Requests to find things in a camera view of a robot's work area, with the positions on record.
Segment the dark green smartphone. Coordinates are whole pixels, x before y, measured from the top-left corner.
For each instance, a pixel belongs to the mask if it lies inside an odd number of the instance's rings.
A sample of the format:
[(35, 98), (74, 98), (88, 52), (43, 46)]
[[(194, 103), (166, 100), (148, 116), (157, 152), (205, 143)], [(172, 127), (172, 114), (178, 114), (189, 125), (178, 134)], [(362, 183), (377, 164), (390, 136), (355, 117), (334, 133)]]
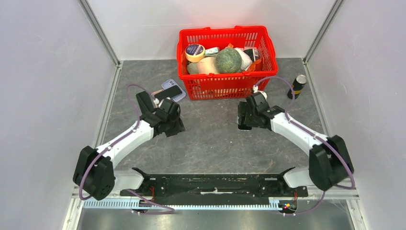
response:
[(185, 97), (185, 92), (178, 85), (173, 85), (157, 93), (154, 97), (159, 100), (170, 98), (173, 101), (178, 102)]

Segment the black smartphone silver edge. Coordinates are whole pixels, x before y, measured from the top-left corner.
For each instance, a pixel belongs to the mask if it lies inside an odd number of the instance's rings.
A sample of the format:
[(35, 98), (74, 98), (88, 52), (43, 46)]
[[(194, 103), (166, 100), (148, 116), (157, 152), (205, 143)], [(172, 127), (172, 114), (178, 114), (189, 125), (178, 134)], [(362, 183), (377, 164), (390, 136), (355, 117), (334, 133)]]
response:
[(252, 127), (246, 126), (246, 125), (238, 125), (237, 127), (241, 131), (250, 131), (250, 130), (252, 130)]

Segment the pink phone case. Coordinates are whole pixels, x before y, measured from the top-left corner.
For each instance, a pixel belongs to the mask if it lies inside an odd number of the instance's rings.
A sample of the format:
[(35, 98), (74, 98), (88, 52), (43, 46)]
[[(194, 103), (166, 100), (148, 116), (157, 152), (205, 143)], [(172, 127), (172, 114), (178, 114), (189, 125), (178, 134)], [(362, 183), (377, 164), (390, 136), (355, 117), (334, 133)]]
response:
[(155, 96), (156, 94), (160, 93), (161, 91), (162, 91), (162, 89), (161, 89), (161, 90), (157, 90), (157, 91), (153, 92), (151, 95), (152, 95), (152, 96)]

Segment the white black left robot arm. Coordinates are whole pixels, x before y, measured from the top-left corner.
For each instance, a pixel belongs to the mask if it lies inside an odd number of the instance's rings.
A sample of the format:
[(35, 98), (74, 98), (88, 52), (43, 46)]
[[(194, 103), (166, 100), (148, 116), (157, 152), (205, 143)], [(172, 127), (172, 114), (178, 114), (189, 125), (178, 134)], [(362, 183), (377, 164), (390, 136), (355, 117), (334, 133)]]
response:
[(139, 170), (117, 171), (116, 166), (136, 148), (165, 134), (174, 136), (185, 131), (180, 118), (180, 105), (165, 98), (157, 105), (148, 99), (139, 100), (141, 112), (136, 122), (114, 139), (98, 146), (84, 147), (79, 154), (73, 182), (79, 187), (79, 198), (103, 200), (111, 192), (133, 190), (139, 196), (150, 190), (150, 182)]

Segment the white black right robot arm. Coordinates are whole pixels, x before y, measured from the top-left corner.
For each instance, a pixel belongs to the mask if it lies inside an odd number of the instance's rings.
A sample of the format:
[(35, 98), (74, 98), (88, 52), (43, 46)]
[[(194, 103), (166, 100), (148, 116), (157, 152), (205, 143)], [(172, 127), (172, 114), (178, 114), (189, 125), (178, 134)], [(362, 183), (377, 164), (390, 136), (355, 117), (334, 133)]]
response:
[(237, 123), (240, 130), (263, 128), (282, 135), (308, 156), (308, 167), (290, 169), (276, 183), (277, 192), (289, 196), (300, 186), (314, 185), (322, 191), (340, 186), (349, 178), (355, 187), (354, 168), (344, 139), (313, 131), (279, 106), (269, 106), (264, 92), (258, 91), (239, 102)]

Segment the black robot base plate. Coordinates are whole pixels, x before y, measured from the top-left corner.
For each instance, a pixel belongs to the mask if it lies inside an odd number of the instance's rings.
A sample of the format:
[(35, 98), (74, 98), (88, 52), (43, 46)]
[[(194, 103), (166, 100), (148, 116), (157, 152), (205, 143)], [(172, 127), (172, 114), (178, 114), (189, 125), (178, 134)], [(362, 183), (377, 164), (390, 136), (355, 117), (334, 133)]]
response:
[(270, 197), (307, 197), (281, 174), (149, 174), (136, 193), (161, 205), (265, 205)]

